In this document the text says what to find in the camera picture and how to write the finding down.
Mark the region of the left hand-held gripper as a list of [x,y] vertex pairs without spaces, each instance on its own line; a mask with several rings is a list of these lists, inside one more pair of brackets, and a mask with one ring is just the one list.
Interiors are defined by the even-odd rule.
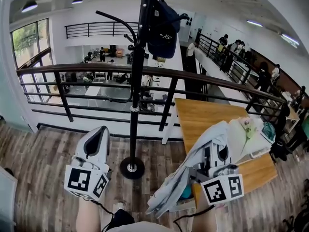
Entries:
[[110,132],[106,126],[89,131],[78,142],[76,153],[85,154],[86,158],[96,158],[101,166],[73,156],[65,169],[64,189],[74,196],[98,201],[107,187],[112,170],[106,163],[110,152]]

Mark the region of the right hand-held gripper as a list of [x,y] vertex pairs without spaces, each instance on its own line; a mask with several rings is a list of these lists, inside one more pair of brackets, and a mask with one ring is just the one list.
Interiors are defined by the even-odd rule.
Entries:
[[204,149],[204,166],[208,171],[197,173],[197,182],[209,205],[226,203],[244,196],[244,184],[239,167],[231,164],[232,154],[226,145],[219,149],[219,145],[209,142]]

